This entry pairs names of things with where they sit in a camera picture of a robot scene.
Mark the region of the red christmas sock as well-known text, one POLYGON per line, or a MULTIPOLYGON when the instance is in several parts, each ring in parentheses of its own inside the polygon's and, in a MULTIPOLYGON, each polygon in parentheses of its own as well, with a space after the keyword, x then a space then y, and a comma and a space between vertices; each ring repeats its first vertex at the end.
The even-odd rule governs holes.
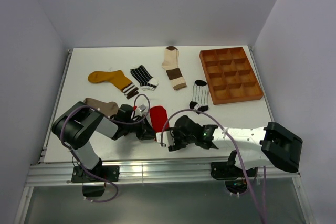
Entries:
POLYGON ((150 118, 152 127, 156 133, 161 132, 162 129, 168 129, 169 124, 164 127, 167 121, 167 111, 164 107, 158 105, 150 108, 150 118))

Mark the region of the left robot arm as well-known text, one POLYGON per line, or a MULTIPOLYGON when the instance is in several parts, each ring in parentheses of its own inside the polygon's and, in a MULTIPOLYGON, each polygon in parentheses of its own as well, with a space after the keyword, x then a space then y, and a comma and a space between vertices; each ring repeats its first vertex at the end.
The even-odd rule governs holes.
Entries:
POLYGON ((155 130, 145 115, 130 105, 121 105, 116 114, 108 118, 97 109, 77 102, 53 123, 52 132, 83 165, 83 175, 91 182, 103 176, 102 160, 90 144, 95 131, 114 141, 130 133, 138 140, 155 138, 155 130))

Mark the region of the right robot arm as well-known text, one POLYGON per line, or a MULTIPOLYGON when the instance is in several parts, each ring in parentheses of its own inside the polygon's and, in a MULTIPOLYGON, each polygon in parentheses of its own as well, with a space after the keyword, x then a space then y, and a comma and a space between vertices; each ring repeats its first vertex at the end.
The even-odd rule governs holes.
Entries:
POLYGON ((205 150, 230 150, 226 167, 234 177, 245 170, 269 165, 296 173, 303 145, 300 137, 276 122, 258 128, 221 129, 216 124, 199 125, 186 115, 156 137, 170 152, 186 148, 189 144, 205 150))

